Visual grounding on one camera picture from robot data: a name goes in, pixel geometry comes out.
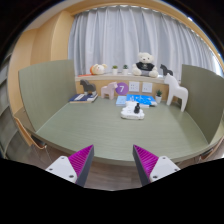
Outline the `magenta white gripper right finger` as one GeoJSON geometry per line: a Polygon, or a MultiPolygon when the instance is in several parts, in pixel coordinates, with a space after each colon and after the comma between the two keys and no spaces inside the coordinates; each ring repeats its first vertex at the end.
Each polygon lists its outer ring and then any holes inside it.
{"type": "Polygon", "coordinates": [[[137,145],[133,146],[133,157],[143,186],[180,170],[167,156],[158,157],[137,145]]]}

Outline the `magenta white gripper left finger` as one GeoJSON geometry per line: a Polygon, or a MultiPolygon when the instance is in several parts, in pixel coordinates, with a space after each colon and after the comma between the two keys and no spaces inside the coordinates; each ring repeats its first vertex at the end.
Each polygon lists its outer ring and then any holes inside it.
{"type": "Polygon", "coordinates": [[[87,146],[78,152],[60,156],[46,171],[83,187],[94,157],[94,146],[87,146]]]}

